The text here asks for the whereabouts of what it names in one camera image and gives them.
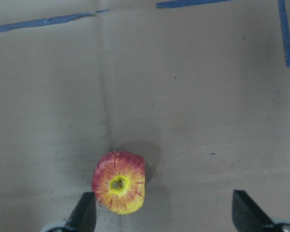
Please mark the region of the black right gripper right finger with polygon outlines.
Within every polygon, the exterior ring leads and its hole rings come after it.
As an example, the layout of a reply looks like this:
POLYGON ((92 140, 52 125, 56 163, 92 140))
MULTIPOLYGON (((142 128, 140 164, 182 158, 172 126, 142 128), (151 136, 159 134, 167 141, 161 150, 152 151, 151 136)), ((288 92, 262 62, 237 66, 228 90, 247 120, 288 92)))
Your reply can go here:
POLYGON ((244 190, 232 194, 232 222, 238 232, 290 232, 290 223, 271 219, 244 190))

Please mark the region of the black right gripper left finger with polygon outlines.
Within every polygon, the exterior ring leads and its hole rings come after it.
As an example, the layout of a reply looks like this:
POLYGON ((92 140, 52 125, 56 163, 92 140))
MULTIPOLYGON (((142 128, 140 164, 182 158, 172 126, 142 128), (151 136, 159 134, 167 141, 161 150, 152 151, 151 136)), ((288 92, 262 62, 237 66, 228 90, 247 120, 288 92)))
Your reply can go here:
POLYGON ((43 232, 93 232, 97 222, 94 192, 84 192, 66 221, 53 222, 43 232))

